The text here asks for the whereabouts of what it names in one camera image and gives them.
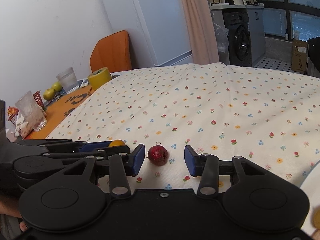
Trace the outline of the person's left hand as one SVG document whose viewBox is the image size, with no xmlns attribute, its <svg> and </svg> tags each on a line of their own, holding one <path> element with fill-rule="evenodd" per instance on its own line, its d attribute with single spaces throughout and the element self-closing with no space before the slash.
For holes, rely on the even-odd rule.
<svg viewBox="0 0 320 240">
<path fill-rule="evenodd" d="M 3 236 L 17 233 L 17 225 L 22 232 L 28 229 L 25 222 L 19 222 L 18 218 L 22 218 L 18 210 L 18 200 L 1 196 L 1 234 Z"/>
</svg>

